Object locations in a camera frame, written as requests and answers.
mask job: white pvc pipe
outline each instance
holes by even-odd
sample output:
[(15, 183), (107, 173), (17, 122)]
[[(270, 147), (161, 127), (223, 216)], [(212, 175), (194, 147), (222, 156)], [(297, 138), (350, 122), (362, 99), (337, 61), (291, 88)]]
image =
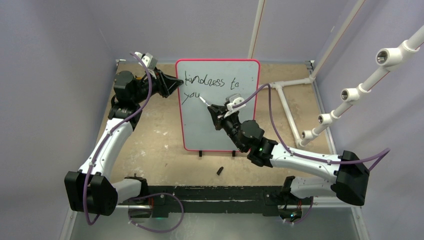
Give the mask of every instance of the white pvc pipe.
[(276, 81), (272, 82), (271, 87), (273, 89), (276, 88), (276, 86), (286, 87), (286, 86), (293, 86), (293, 85), (299, 85), (299, 84), (310, 84), (311, 80), (309, 78), (303, 78), (303, 79), (296, 79), (296, 80), (290, 80), (290, 81)]
[(310, 75), (312, 79), (315, 79), (318, 72), (320, 71), (321, 67), (324, 65), (324, 63), (327, 61), (327, 58), (330, 56), (333, 49), (336, 47), (339, 40), (342, 38), (343, 34), (345, 33), (346, 29), (348, 29), (349, 25), (351, 24), (352, 20), (356, 16), (356, 14), (361, 9), (362, 5), (364, 4), (365, 0), (358, 0), (353, 6), (352, 11), (350, 11), (349, 15), (347, 16), (346, 20), (341, 25), (340, 29), (338, 30), (337, 34), (335, 35), (334, 39), (330, 43), (330, 46), (328, 46), (327, 50), (324, 52), (324, 55), (322, 56), (321, 60), (316, 65), (315, 69), (313, 70), (312, 74)]
[[(320, 133), (322, 133), (326, 128), (328, 128), (335, 121), (337, 121), (344, 112), (346, 112), (354, 104), (358, 103), (361, 97), (370, 93), (371, 89), (388, 73), (396, 70), (402, 63), (410, 59), (418, 51), (418, 48), (421, 44), (423, 44), (423, 42), (424, 25), (408, 40), (402, 42), (397, 48), (381, 49), (377, 54), (377, 64), (380, 65), (380, 67), (377, 68), (377, 70), (375, 70), (371, 74), (371, 76), (369, 76), (363, 83), (359, 84), (356, 88), (344, 89), (343, 92), (346, 91), (355, 93), (356, 96), (351, 99), (349, 99), (349, 95), (345, 95), (345, 99), (342, 96), (342, 100), (344, 102), (340, 104), (334, 111), (331, 112), (331, 114), (333, 114), (332, 121), (329, 124), (320, 124), (318, 127), (312, 129), (312, 131), (305, 131), (304, 135), (307, 137), (300, 141), (300, 147), (305, 147), (309, 142), (316, 139)], [(386, 58), (384, 59), (384, 61), (379, 62), (378, 56), (382, 52), (386, 52)]]
[(275, 86), (278, 92), (279, 99), (281, 100), (282, 108), (284, 109), (285, 115), (287, 116), (288, 125), (290, 125), (291, 131), (293, 132), (294, 142), (299, 144), (301, 136), (299, 135), (298, 128), (296, 127), (295, 120), (293, 119), (292, 112), (290, 111), (289, 105), (287, 104), (286, 97), (284, 96), (283, 88), (279, 85)]
[(375, 70), (363, 83), (362, 88), (366, 91), (369, 91), (378, 81), (380, 81), (389, 71), (381, 66)]
[(411, 49), (417, 49), (424, 43), (424, 25), (412, 35), (406, 42)]
[(252, 37), (250, 39), (249, 53), (248, 53), (248, 56), (247, 56), (248, 59), (253, 58), (256, 39), (258, 37), (259, 23), (261, 22), (262, 12), (264, 10), (264, 5), (265, 5), (265, 0), (259, 0), (259, 2), (257, 4), (256, 17), (254, 19), (254, 24), (253, 24)]

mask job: marker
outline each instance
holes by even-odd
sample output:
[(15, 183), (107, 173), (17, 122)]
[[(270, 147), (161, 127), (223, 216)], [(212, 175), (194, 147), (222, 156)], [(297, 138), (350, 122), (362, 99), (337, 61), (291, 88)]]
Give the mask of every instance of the marker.
[(203, 97), (199, 96), (199, 99), (206, 105), (206, 106), (210, 106), (209, 103), (206, 102), (206, 100), (203, 99)]

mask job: whiteboard stand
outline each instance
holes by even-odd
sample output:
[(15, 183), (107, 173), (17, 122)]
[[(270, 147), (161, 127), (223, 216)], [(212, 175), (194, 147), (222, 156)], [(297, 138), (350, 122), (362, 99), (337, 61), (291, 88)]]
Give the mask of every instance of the whiteboard stand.
[[(237, 147), (225, 131), (215, 130), (211, 114), (200, 100), (223, 106), (226, 98), (240, 94), (247, 99), (258, 88), (260, 63), (254, 59), (181, 59), (175, 64), (183, 146), (187, 151), (230, 152)], [(238, 114), (240, 122), (255, 119), (256, 100)]]
[[(199, 157), (201, 158), (203, 156), (203, 151), (199, 150)], [(231, 151), (231, 156), (234, 158), (236, 156), (236, 150)]]

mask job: purple cable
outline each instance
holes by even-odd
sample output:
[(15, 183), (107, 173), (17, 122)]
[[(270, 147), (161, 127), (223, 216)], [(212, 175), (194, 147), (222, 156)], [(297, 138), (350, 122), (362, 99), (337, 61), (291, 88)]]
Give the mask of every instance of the purple cable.
[(144, 230), (147, 230), (149, 232), (156, 233), (156, 234), (169, 233), (169, 232), (173, 231), (174, 229), (178, 228), (178, 226), (181, 224), (181, 222), (183, 221), (183, 218), (184, 218), (184, 208), (183, 208), (183, 203), (181, 203), (181, 201), (176, 196), (174, 196), (174, 195), (172, 195), (170, 193), (162, 192), (162, 193), (155, 193), (155, 194), (151, 194), (151, 195), (147, 195), (147, 196), (142, 196), (142, 197), (133, 197), (133, 198), (130, 198), (130, 200), (142, 200), (142, 199), (148, 199), (148, 198), (155, 197), (155, 196), (160, 196), (160, 195), (167, 195), (167, 196), (173, 197), (179, 203), (179, 206), (181, 207), (181, 218), (179, 219), (178, 223), (175, 226), (173, 226), (173, 227), (171, 227), (170, 229), (167, 229), (167, 230), (151, 229), (151, 228), (148, 228), (148, 227), (139, 225), (138, 223), (136, 223), (135, 221), (133, 221), (131, 219), (130, 212), (128, 212), (128, 219), (129, 219), (129, 221), (134, 226), (136, 226), (136, 227), (139, 227), (141, 229), (144, 229)]
[(314, 205), (314, 197), (311, 196), (310, 197), (310, 205), (309, 208), (307, 209), (307, 212), (305, 213), (305, 215), (303, 215), (298, 221), (296, 221), (294, 224), (300, 224), (303, 220), (305, 220), (305, 218), (309, 215), (309, 213), (312, 210), (312, 205)]
[(233, 108), (238, 108), (238, 107), (240, 107), (240, 106), (242, 106), (243, 104), (246, 104), (247, 102), (249, 102), (255, 95), (257, 95), (263, 88), (265, 88), (265, 87), (268, 87), (268, 108), (269, 108), (269, 118), (270, 118), (270, 120), (271, 120), (271, 124), (272, 124), (272, 128), (274, 129), (274, 131), (275, 131), (275, 134), (277, 135), (277, 137), (278, 137), (278, 139), (279, 139), (279, 141), (281, 142), (281, 145), (285, 148), (285, 150), (288, 152), (288, 153), (290, 153), (290, 154), (292, 154), (292, 155), (294, 155), (294, 156), (297, 156), (297, 157), (301, 157), (301, 158), (304, 158), (304, 159), (308, 159), (308, 160), (313, 160), (313, 161), (318, 161), (318, 162), (321, 162), (321, 163), (329, 163), (329, 164), (340, 164), (340, 165), (351, 165), (351, 164), (361, 164), (361, 163), (365, 163), (365, 162), (369, 162), (369, 161), (372, 161), (372, 160), (374, 160), (374, 159), (379, 159), (379, 160), (377, 160), (377, 161), (375, 161), (375, 163), (374, 164), (378, 164), (379, 163), (379, 161), (388, 153), (388, 152), (390, 152), (390, 148), (386, 148), (386, 149), (384, 149), (383, 151), (381, 151), (380, 153), (378, 153), (378, 154), (376, 154), (376, 155), (374, 155), (374, 156), (370, 156), (370, 157), (367, 157), (367, 158), (365, 158), (365, 159), (360, 159), (360, 160), (353, 160), (353, 161), (327, 161), (326, 159), (322, 159), (322, 158), (318, 158), (318, 157), (313, 157), (313, 156), (306, 156), (306, 155), (303, 155), (303, 154), (299, 154), (299, 153), (296, 153), (296, 152), (292, 152), (291, 150), (290, 150), (290, 148), (284, 143), (284, 141), (283, 141), (283, 139), (282, 139), (282, 137), (280, 136), (280, 134), (279, 134), (279, 132), (278, 132), (278, 130), (277, 130), (277, 127), (276, 127), (276, 125), (275, 125), (275, 123), (274, 123), (274, 118), (273, 118), (273, 110), (272, 110), (272, 108), (271, 108), (271, 85), (269, 84), (269, 83), (266, 83), (266, 84), (263, 84), (262, 86), (260, 86), (252, 95), (250, 95), (246, 100), (244, 100), (242, 103), (240, 103), (240, 104), (236, 104), (236, 105), (234, 105), (233, 106)]
[[(147, 69), (147, 67), (143, 63), (143, 61), (139, 58), (139, 56), (137, 56), (136, 54), (134, 54), (132, 52), (130, 54), (141, 64), (141, 66), (144, 68), (144, 71), (146, 72), (147, 79), (148, 79), (148, 93), (147, 93), (147, 98), (144, 101), (143, 106), (141, 106), (137, 111), (135, 111), (129, 117), (127, 117), (124, 120), (122, 120), (116, 126), (112, 127), (112, 129), (110, 129), (110, 133), (113, 133), (123, 123), (128, 122), (134, 116), (136, 116), (137, 114), (139, 114), (143, 110), (143, 108), (147, 105), (147, 103), (149, 102), (149, 99), (150, 99), (150, 97), (152, 95), (152, 77), (150, 76), (149, 70)], [(91, 173), (93, 171), (93, 165), (97, 161), (97, 156), (99, 155), (100, 151), (102, 150), (103, 146), (105, 145), (106, 141), (109, 139), (110, 136), (111, 136), (110, 134), (106, 134), (106, 136), (101, 140), (100, 144), (98, 145), (98, 148), (94, 152), (94, 155), (93, 155), (93, 157), (91, 159), (91, 165), (88, 167), (87, 174), (85, 175), (84, 188), (83, 188), (83, 191), (82, 191), (82, 207), (84, 209), (85, 220), (87, 221), (87, 224), (90, 225), (90, 226), (93, 225), (97, 221), (97, 219), (99, 218), (100, 214), (97, 214), (95, 216), (95, 218), (94, 218), (93, 221), (90, 220), (89, 210), (88, 210), (88, 207), (87, 207), (87, 188), (88, 188), (88, 184), (89, 184), (89, 178), (90, 178), (90, 175), (91, 175)]]

